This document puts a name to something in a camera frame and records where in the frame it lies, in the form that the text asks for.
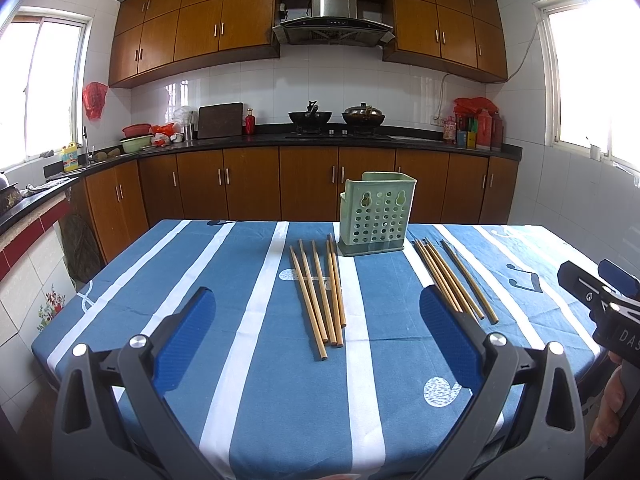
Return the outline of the person right hand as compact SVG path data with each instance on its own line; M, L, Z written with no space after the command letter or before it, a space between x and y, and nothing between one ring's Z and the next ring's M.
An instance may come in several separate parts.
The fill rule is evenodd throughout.
M608 440L615 437L620 429L620 409L625 402L625 389L620 380L622 358L613 352L608 352L610 360L617 365L603 390L598 416L594 421L589 439L593 445L605 448Z

